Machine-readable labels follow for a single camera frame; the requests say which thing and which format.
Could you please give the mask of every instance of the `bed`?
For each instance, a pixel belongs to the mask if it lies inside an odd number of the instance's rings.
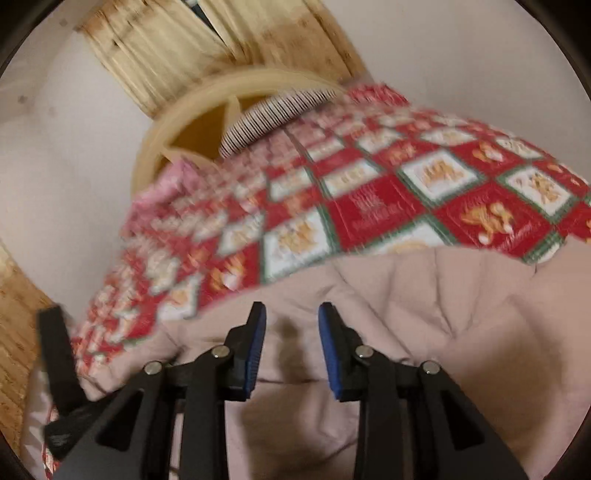
[[[217,158],[241,111],[286,89],[338,96]],[[588,183],[535,145],[416,108],[384,85],[344,93],[284,70],[245,70],[188,93],[147,134],[132,194],[122,255],[74,336],[82,377],[156,325],[341,254],[467,245],[538,264],[567,235],[591,242]],[[43,466],[35,457],[50,399],[42,380],[31,389],[22,451],[51,477],[49,452]]]

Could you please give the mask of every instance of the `pink fabric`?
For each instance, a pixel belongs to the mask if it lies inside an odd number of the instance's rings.
[[[318,331],[317,308],[330,301],[365,343],[391,359],[437,359],[530,479],[542,480],[591,404],[591,374],[581,368],[591,345],[589,284],[591,248],[574,238],[540,269],[457,247],[342,256],[194,320],[165,322],[92,376],[111,391],[149,361],[190,362],[262,301],[267,332],[259,382],[251,400],[226,405],[230,477],[352,478],[358,405],[332,398]],[[85,388],[97,394],[91,384]],[[326,462],[335,468],[327,471]]]
[[[385,83],[360,85],[349,91],[348,96],[355,102],[378,102],[390,106],[410,105],[406,97],[392,90]]]
[[[158,181],[136,196],[129,215],[122,228],[127,236],[142,228],[158,216],[159,206],[170,203],[183,194],[194,192],[201,187],[203,179],[193,164],[184,158],[166,166]]]

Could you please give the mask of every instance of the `red square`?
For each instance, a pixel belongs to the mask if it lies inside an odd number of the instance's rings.
[[[565,166],[556,163],[554,160],[538,160],[533,162],[533,165],[550,175],[577,197],[584,198],[589,193],[589,185],[581,177],[572,173]]]
[[[232,198],[228,204],[228,222],[236,222],[257,210],[264,210],[267,205],[267,189],[259,190],[242,199]]]
[[[344,150],[340,150],[330,157],[319,160],[310,166],[312,173],[317,177],[323,177],[337,168],[344,167],[356,160],[363,158],[363,154],[353,148],[346,147]]]
[[[504,133],[491,129],[487,124],[477,120],[466,119],[467,125],[459,125],[457,128],[464,130],[478,138],[486,141],[494,141],[495,137],[506,137]]]
[[[367,183],[327,207],[344,250],[367,243],[425,211],[394,175]]]
[[[178,269],[177,283],[182,282],[189,275],[203,271],[211,262],[217,250],[219,237],[210,238],[199,244],[192,244],[187,254],[181,258],[182,262]]]
[[[422,140],[398,140],[375,154],[372,160],[386,168],[398,168],[407,161],[438,150],[439,146]]]
[[[434,213],[463,244],[522,257],[550,231],[550,224],[516,195],[490,182]]]
[[[216,260],[201,283],[199,307],[259,284],[259,243]]]
[[[591,207],[585,203],[579,203],[559,223],[557,229],[558,233],[564,237],[572,234],[591,243]]]
[[[309,210],[322,202],[323,197],[318,187],[311,187],[303,192],[298,192],[279,203],[270,203],[267,209],[265,229],[274,229],[277,225]]]
[[[418,119],[409,124],[397,125],[396,130],[409,138],[419,137],[432,128],[439,127],[435,122],[425,119]]]
[[[449,150],[468,165],[489,176],[497,176],[523,163],[520,157],[489,140],[477,140],[449,147]]]

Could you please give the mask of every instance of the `bedding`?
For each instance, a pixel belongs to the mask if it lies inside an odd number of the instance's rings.
[[[591,239],[590,202],[583,179],[510,132],[357,88],[219,168],[173,164],[134,200],[121,258],[73,339],[79,374],[343,253],[467,245],[546,261],[570,233]]]
[[[151,339],[97,369],[85,388],[112,391],[149,361],[192,361],[262,301],[259,381],[249,402],[226,404],[230,478],[353,478],[359,405],[335,401],[328,388],[317,309],[330,301],[388,357],[414,365],[437,359],[529,479],[542,480],[591,404],[591,374],[580,368],[591,341],[590,281],[591,248],[573,238],[538,271],[457,247],[344,255],[219,302],[197,319],[160,324]],[[175,442],[173,469],[178,453]]]

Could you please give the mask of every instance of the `pivot bolt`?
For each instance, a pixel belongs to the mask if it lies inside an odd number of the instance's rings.
[[[213,347],[212,355],[215,358],[225,358],[230,355],[230,349],[226,345],[218,345]]]
[[[433,360],[428,360],[423,363],[423,370],[428,375],[437,375],[441,370],[441,365]]]
[[[355,355],[359,358],[369,358],[374,354],[374,349],[371,348],[369,345],[359,345],[355,349]]]
[[[162,371],[162,364],[160,362],[150,362],[144,367],[144,372],[148,375],[156,375]]]

